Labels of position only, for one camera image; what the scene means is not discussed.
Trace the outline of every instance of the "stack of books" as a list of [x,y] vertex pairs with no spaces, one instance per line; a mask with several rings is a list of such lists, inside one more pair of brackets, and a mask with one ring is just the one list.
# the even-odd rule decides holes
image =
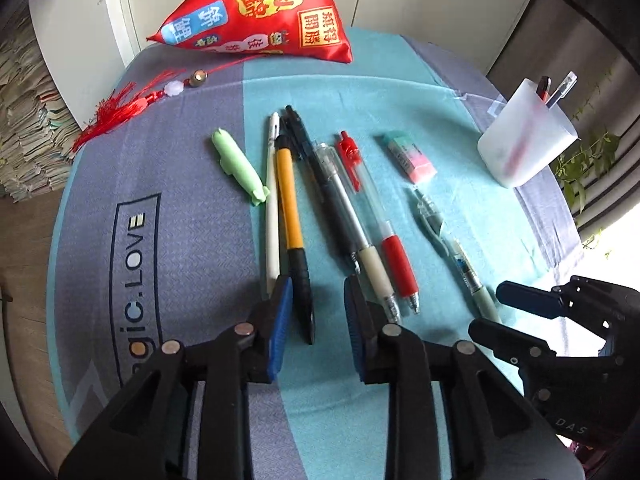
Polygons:
[[0,189],[17,202],[64,187],[80,133],[26,15],[0,44]]

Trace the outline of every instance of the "red pillow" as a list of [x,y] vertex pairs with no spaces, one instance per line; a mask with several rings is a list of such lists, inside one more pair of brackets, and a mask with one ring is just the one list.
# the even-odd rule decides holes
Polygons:
[[216,52],[353,59],[333,0],[184,0],[148,39]]

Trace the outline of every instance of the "white bead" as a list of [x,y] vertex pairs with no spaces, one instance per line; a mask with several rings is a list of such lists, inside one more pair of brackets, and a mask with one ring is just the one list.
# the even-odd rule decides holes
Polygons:
[[169,97],[180,95],[184,91],[184,83],[182,81],[169,81],[164,85],[164,93]]

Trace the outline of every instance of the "pen holder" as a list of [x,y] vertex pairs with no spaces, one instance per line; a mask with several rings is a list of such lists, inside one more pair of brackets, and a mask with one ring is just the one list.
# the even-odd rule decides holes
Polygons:
[[524,184],[578,139],[559,106],[547,108],[525,79],[478,140],[478,152],[504,187]]

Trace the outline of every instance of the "beige pen grip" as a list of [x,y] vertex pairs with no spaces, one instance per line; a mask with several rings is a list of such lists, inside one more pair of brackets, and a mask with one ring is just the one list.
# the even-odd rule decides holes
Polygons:
[[362,262],[362,266],[367,273],[367,277],[371,282],[376,296],[382,304],[386,304],[386,298],[393,296],[394,288],[393,285],[391,285],[391,280],[389,280],[389,275],[386,273],[385,266],[380,259],[378,250],[373,245],[369,246],[358,251],[358,258]]

